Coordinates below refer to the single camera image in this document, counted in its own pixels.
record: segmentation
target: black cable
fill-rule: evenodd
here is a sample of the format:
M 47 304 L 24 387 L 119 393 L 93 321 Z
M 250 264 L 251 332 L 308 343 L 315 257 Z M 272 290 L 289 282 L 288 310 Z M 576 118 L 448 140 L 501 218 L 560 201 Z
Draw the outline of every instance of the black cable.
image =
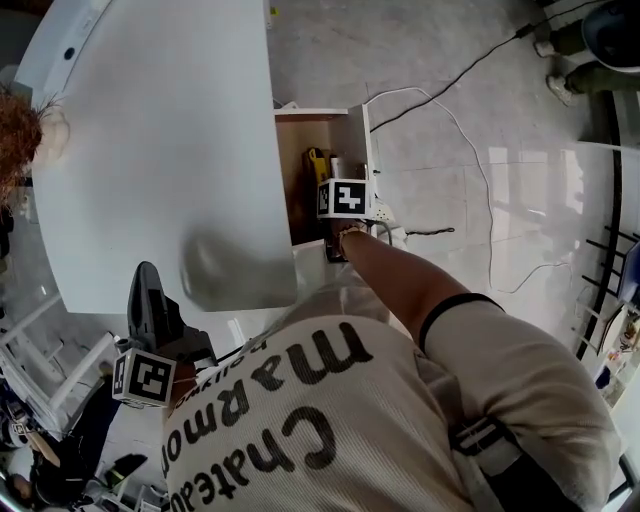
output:
M 570 12 L 573 11 L 577 11 L 578 9 L 582 9 L 585 5 L 591 5 L 591 4 L 600 4 L 602 3 L 602 0 L 592 0 L 591 2 L 585 2 L 583 4 L 580 4 L 578 7 L 574 7 L 573 9 L 569 9 L 568 11 L 564 11 L 564 12 L 559 12 L 558 14 L 554 14 L 553 16 L 551 16 L 550 18 L 547 18 L 545 20 L 542 20 L 540 23 L 536 23 L 533 28 L 538 28 L 540 25 L 542 25 L 543 23 L 547 22 L 547 21 L 551 21 L 554 18 L 557 18 L 558 16 L 563 16 L 565 14 L 569 14 Z
M 241 347 L 238 347 L 235 350 L 232 350 L 228 354 L 225 354 L 220 359 L 218 359 L 218 362 L 220 363 L 220 362 L 224 361 L 225 359 L 229 359 L 231 356 L 233 356 L 233 355 L 237 354 L 238 352 L 240 352 L 240 350 L 242 350 L 242 347 L 244 347 L 244 345 L 242 345 Z
M 422 236 L 432 236 L 439 235 L 440 233 L 455 233 L 455 228 L 444 228 L 444 229 L 436 229 L 434 231 L 407 231 L 407 236 L 411 235 L 422 235 Z
M 581 9 L 582 7 L 585 7 L 586 5 L 590 5 L 590 4 L 595 4 L 595 3 L 600 3 L 602 2 L 602 0 L 591 0 L 590 2 L 585 2 L 581 5 L 579 5 L 578 7 L 574 7 L 573 9 L 569 9 L 568 11 L 564 11 L 564 12 L 559 12 L 558 14 L 554 14 L 553 16 L 551 16 L 550 18 L 545 18 L 544 20 L 536 23 L 535 25 L 525 25 L 524 27 L 518 29 L 516 31 L 516 33 L 510 37 L 509 39 L 507 39 L 506 41 L 503 41 L 500 44 L 497 44 L 496 46 L 494 46 L 493 48 L 491 48 L 487 53 L 485 53 L 484 55 L 482 55 L 481 57 L 478 57 L 476 60 L 474 60 L 470 66 L 467 66 L 462 73 L 460 73 L 456 78 L 453 79 L 452 82 L 450 82 L 444 89 L 442 89 L 439 93 L 434 94 L 431 98 L 418 103 L 417 105 L 414 105 L 413 107 L 410 107 L 408 109 L 406 109 L 405 111 L 401 112 L 400 114 L 398 114 L 395 117 L 392 117 L 391 119 L 387 119 L 386 121 L 383 121 L 382 123 L 380 123 L 377 126 L 374 126 L 371 129 L 370 133 L 375 132 L 376 130 L 379 130 L 380 128 L 382 128 L 383 126 L 389 124 L 389 123 L 393 123 L 394 121 L 397 121 L 398 119 L 400 119 L 401 117 L 406 116 L 409 112 L 413 112 L 414 110 L 417 110 L 419 108 L 422 108 L 426 105 L 428 105 L 429 103 L 431 103 L 432 101 L 438 99 L 440 96 L 442 96 L 444 93 L 446 93 L 449 89 L 451 89 L 455 84 L 457 84 L 460 79 L 466 75 L 469 71 L 471 71 L 479 62 L 483 61 L 484 59 L 486 59 L 487 57 L 489 57 L 489 55 L 491 55 L 493 52 L 495 52 L 498 48 L 502 48 L 503 46 L 505 46 L 506 44 L 510 43 L 511 41 L 515 40 L 515 39 L 522 39 L 526 36 L 528 36 L 529 34 L 531 34 L 536 28 L 538 28 L 540 25 L 542 25 L 543 23 L 546 23 L 554 18 L 557 18 L 558 16 L 562 16 L 564 14 L 568 14 L 570 12 L 573 11 L 577 11 L 578 9 Z
M 387 236 L 389 237 L 389 246 L 393 247 L 393 236 L 391 235 L 391 228 L 389 227 L 389 224 L 387 224 L 383 220 L 369 220 L 366 221 L 365 224 L 367 224 L 368 226 L 373 226 L 374 224 L 382 226 L 387 231 Z
M 397 116 L 392 117 L 391 119 L 387 119 L 386 121 L 383 121 L 383 122 L 382 122 L 382 123 L 380 123 L 379 125 L 374 126 L 374 127 L 371 129 L 371 132 L 370 132 L 370 133 L 373 133 L 373 132 L 375 132 L 376 130 L 379 130 L 379 129 L 380 129 L 380 128 L 382 128 L 383 126 L 388 125 L 389 123 L 393 123 L 394 121 L 397 121 L 397 120 L 398 120 L 398 119 L 400 119 L 401 117 L 406 116 L 409 112 L 413 112 L 414 110 L 417 110 L 417 109 L 419 109 L 419 108 L 422 108 L 422 107 L 424 107 L 424 106 L 428 105 L 429 103 L 431 103 L 432 101 L 434 101 L 434 100 L 438 99 L 438 98 L 439 98 L 440 96 L 442 96 L 445 92 L 447 92 L 449 89 L 451 89 L 455 84 L 457 84 L 457 83 L 460 81 L 460 79 L 461 79 L 464 75 L 466 75 L 469 71 L 471 71 L 471 70 L 473 69 L 473 67 L 474 67 L 476 64 L 478 64 L 478 62 L 480 62 L 480 61 L 482 61 L 482 60 L 486 59 L 489 55 L 491 55 L 493 52 L 495 52 L 498 48 L 501 48 L 502 46 L 504 46 L 504 45 L 505 45 L 505 44 L 507 44 L 507 43 L 510 43 L 511 41 L 513 41 L 513 40 L 514 40 L 514 39 L 516 39 L 516 38 L 517 38 L 517 36 L 513 36 L 513 37 L 511 37 L 511 38 L 507 39 L 506 41 L 503 41 L 503 42 L 502 42 L 502 43 L 500 43 L 499 45 L 494 46 L 493 48 L 491 48 L 491 50 L 489 50 L 487 53 L 485 53 L 482 57 L 479 57 L 479 58 L 477 58 L 475 61 L 473 61 L 473 63 L 472 63 L 470 66 L 468 66 L 468 67 L 467 67 L 467 68 L 466 68 L 462 73 L 460 73 L 460 74 L 459 74 L 459 75 L 458 75 L 458 76 L 453 80 L 453 82 L 449 82 L 449 84 L 448 84 L 444 89 L 442 89 L 439 93 L 434 94 L 431 98 L 429 98 L 429 99 L 427 99 L 427 100 L 425 100 L 425 101 L 423 101 L 423 102 L 421 102 L 421 103 L 418 103 L 417 105 L 414 105 L 413 107 L 408 108 L 407 110 L 405 110 L 405 111 L 401 112 L 401 113 L 400 113 L 400 114 L 398 114 Z

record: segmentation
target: hand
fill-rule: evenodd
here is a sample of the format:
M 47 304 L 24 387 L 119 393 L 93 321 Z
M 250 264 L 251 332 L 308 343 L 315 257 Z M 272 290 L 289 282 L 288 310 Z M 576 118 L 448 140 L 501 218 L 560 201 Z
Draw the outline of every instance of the hand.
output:
M 343 229 L 350 228 L 352 226 L 360 228 L 361 231 L 365 231 L 366 224 L 358 219 L 331 219 L 331 233 L 334 238 L 338 236 Z
M 344 233 L 345 230 L 349 228 L 357 228 L 358 230 L 365 232 L 367 230 L 367 226 L 364 222 L 358 219 L 331 219 L 331 232 L 333 234 L 333 245 L 338 249 L 340 254 L 347 259 L 347 255 L 342 250 L 342 238 L 344 235 L 340 237 L 340 233 Z

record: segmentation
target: black strap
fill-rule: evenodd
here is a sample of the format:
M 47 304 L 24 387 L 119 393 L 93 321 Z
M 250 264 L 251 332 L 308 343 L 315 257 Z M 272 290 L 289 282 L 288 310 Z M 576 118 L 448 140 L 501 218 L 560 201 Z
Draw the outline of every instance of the black strap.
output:
M 502 308 L 496 304 L 493 300 L 491 300 L 486 295 L 482 295 L 481 293 L 461 293 L 460 295 L 454 295 L 453 297 L 449 297 L 448 299 L 444 299 L 440 304 L 438 304 L 435 308 L 431 310 L 431 312 L 427 315 L 424 322 L 422 323 L 422 327 L 420 328 L 420 350 L 423 352 L 425 340 L 427 338 L 427 334 L 429 329 L 433 325 L 433 323 L 442 315 L 447 312 L 451 308 L 459 306 L 461 304 L 466 304 L 468 302 L 489 302 L 494 306 Z
M 517 448 L 519 456 L 502 473 L 489 475 L 482 467 L 482 452 L 505 440 Z M 451 448 L 478 465 L 487 484 L 505 512 L 558 510 L 579 512 L 558 484 L 518 444 L 516 436 L 498 419 L 487 416 L 449 429 Z

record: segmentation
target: white desk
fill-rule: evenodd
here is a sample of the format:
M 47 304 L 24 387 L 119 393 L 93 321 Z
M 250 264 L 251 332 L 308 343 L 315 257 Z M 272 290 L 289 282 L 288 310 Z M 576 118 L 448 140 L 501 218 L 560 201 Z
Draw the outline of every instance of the white desk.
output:
M 142 260 L 186 311 L 295 300 L 263 0 L 112 0 L 61 103 L 69 143 L 33 179 L 70 312 L 124 313 Z

